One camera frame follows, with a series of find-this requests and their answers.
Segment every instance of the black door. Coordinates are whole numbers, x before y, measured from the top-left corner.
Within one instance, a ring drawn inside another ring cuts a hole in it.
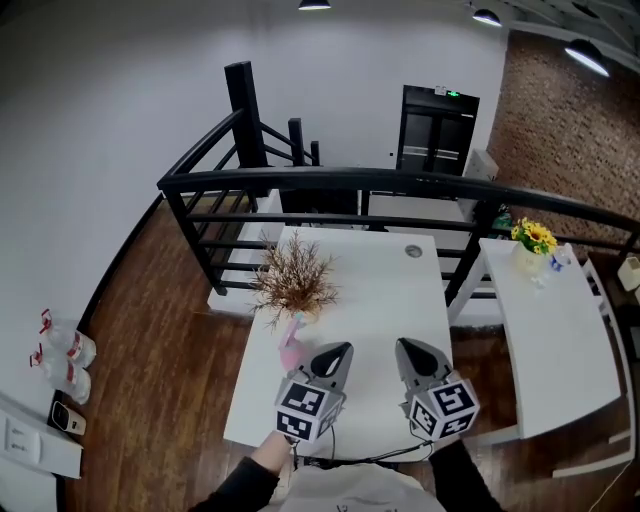
[[[396,169],[461,176],[479,98],[404,86]]]

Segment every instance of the brick wall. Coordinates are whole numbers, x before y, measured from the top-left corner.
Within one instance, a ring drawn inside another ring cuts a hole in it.
[[[488,152],[498,181],[580,199],[640,220],[640,76],[607,61],[602,77],[566,43],[511,32]],[[623,240],[612,228],[515,210],[556,233]]]

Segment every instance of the water bottle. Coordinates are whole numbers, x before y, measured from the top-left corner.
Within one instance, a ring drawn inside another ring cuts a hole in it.
[[[42,329],[53,348],[66,354],[73,364],[82,368],[88,368],[96,357],[96,344],[81,332],[76,331],[75,324],[71,320],[55,320],[51,311],[42,312]]]
[[[76,403],[84,405],[91,393],[91,377],[87,371],[54,350],[36,350],[29,357],[29,366],[39,366],[51,387],[69,395]]]
[[[571,246],[569,244],[559,246],[552,254],[549,265],[554,272],[560,272],[564,267],[571,265]]]

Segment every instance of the black post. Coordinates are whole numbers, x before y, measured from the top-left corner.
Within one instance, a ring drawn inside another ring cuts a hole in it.
[[[480,255],[480,244],[478,242],[481,238],[485,238],[489,234],[499,210],[500,205],[496,203],[480,202],[476,206],[476,227],[471,232],[471,237],[464,250],[464,254],[462,258],[460,258],[456,271],[453,273],[453,276],[451,276],[449,285],[444,292],[447,306],[451,305],[453,299],[458,295],[462,283],[467,279],[471,267]]]
[[[256,194],[252,190],[247,191],[247,196],[249,197],[249,205],[251,206],[251,211],[253,213],[258,213],[258,201],[256,200]]]
[[[193,225],[193,222],[187,219],[187,207],[184,204],[184,200],[179,193],[165,192],[169,206],[173,211],[173,215],[178,221],[178,225],[182,230],[182,234],[187,239],[187,243],[191,247],[193,254],[195,255],[200,267],[204,274],[209,279],[211,286],[216,290],[218,295],[226,295],[227,289],[224,286],[220,286],[220,280],[215,276],[213,269],[209,266],[209,256],[207,250],[198,244],[200,236]]]
[[[640,235],[640,233],[631,233],[631,236],[627,239],[627,242],[624,244],[624,249],[620,251],[620,258],[626,258],[629,252],[633,250],[633,246],[638,241],[638,235]]]
[[[262,126],[258,113],[258,100],[253,84],[251,62],[238,62],[224,68],[231,108],[235,112],[244,109],[244,114],[233,126],[240,167],[267,167],[267,153],[264,149]],[[256,195],[268,195],[266,190],[256,190]]]
[[[362,190],[362,203],[360,204],[360,215],[369,215],[369,197],[371,192]]]
[[[293,165],[304,165],[304,143],[302,142],[302,120],[299,117],[289,119],[289,138],[295,146],[291,146]]]
[[[313,157],[313,165],[320,165],[320,143],[317,140],[311,142],[311,156]]]

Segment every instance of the black railing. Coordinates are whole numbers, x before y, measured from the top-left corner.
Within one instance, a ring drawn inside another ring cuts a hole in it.
[[[304,158],[307,155],[314,165],[320,165],[320,151],[317,141],[311,143],[311,153],[305,151],[302,142],[302,122],[299,118],[289,120],[289,138],[277,132],[260,121],[258,103],[256,100],[253,73],[250,62],[240,62],[225,68],[229,98],[232,112],[222,122],[216,125],[209,133],[200,139],[160,180],[158,187],[162,190],[173,211],[176,220],[182,230],[189,246],[193,250],[198,263],[202,267],[212,286],[219,294],[225,295],[227,290],[222,283],[222,272],[225,269],[235,268],[233,263],[228,263],[229,255],[240,244],[234,238],[238,230],[230,227],[229,223],[223,223],[213,233],[214,238],[209,238],[208,231],[212,222],[192,220],[193,215],[216,216],[222,212],[227,215],[258,211],[257,197],[266,196],[268,189],[264,188],[234,188],[222,187],[212,189],[203,187],[178,191],[171,185],[165,186],[179,176],[195,176],[189,174],[202,158],[230,131],[233,132],[234,145],[227,151],[212,171],[222,172],[234,155],[237,155],[240,168],[267,167],[267,153],[276,155],[293,162],[293,165],[306,165]],[[267,133],[281,142],[287,144],[291,154],[268,146],[264,143],[262,133]],[[214,193],[215,199],[211,206],[203,205],[203,198],[209,198]],[[245,244],[245,249],[256,249],[257,246]]]
[[[526,188],[507,187],[495,182],[434,173],[318,167],[318,143],[311,143],[311,153],[304,150],[300,119],[289,120],[289,138],[260,122],[250,63],[228,66],[225,72],[233,113],[189,150],[158,183],[158,188],[167,197],[185,238],[218,294],[225,295],[228,288],[252,288],[247,282],[223,279],[224,270],[254,271],[259,267],[257,264],[229,262],[231,250],[264,250],[267,246],[266,242],[258,240],[235,240],[231,235],[226,236],[229,233],[236,234],[228,229],[228,226],[234,223],[236,226],[246,222],[346,224],[368,226],[372,230],[396,226],[468,232],[470,238],[464,250],[438,249],[439,257],[460,260],[454,272],[442,273],[443,280],[449,281],[445,292],[447,304],[457,295],[478,257],[480,238],[490,234],[509,235],[508,230],[492,227],[501,205],[554,212],[621,229],[629,233],[624,244],[561,234],[555,236],[559,241],[571,242],[574,245],[616,250],[621,256],[630,252],[640,253],[640,249],[635,245],[640,234],[640,222],[575,199]],[[221,161],[222,165],[218,164],[213,171],[189,174],[204,154],[229,130],[233,130],[235,146],[225,155]],[[291,148],[291,155],[266,146],[262,139],[263,131],[287,144]],[[234,151],[237,151],[241,168],[221,170]],[[292,161],[293,167],[268,167],[267,153]],[[305,156],[311,158],[314,164],[312,167],[306,166]],[[361,191],[360,214],[257,213],[255,197],[265,195],[271,189],[313,189],[325,190],[327,193],[334,190]],[[218,192],[213,205],[203,212],[194,211],[198,201],[210,191]],[[221,204],[229,191],[238,191],[236,199],[228,210],[222,211]],[[371,216],[368,214],[371,191],[402,194],[407,197],[477,200],[475,222]],[[185,193],[194,194],[186,205],[182,197]],[[247,207],[243,208],[245,195],[249,198],[249,211]],[[203,237],[207,226],[211,224],[221,226],[215,239]],[[217,254],[218,250],[223,251],[222,257]],[[483,280],[487,281],[489,277],[485,276]],[[472,297],[489,298],[494,295],[475,293]]]

